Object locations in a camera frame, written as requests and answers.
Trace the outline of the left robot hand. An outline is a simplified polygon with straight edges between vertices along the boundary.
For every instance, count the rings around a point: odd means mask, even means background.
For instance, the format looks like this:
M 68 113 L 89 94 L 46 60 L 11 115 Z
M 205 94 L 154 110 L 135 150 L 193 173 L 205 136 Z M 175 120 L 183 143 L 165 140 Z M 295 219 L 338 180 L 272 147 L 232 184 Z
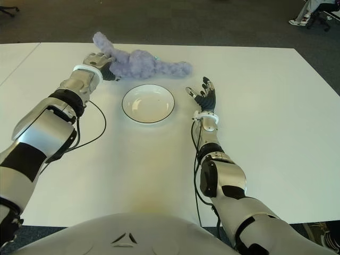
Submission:
M 115 61 L 115 57 L 107 56 L 104 53 L 90 53 L 83 60 L 83 64 L 97 68 L 106 81 L 120 81 L 121 77 L 110 70 L 111 64 Z

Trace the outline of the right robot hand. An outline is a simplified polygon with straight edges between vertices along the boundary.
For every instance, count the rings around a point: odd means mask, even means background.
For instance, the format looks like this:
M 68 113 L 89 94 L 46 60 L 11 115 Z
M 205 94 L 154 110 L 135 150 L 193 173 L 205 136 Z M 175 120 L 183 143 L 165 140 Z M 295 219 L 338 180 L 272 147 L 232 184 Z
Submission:
M 216 93 L 212 81 L 207 78 L 202 78 L 202 90 L 196 93 L 192 88 L 186 87 L 185 91 L 193 98 L 193 100 L 200 106 L 202 111 L 214 112 L 216 106 Z

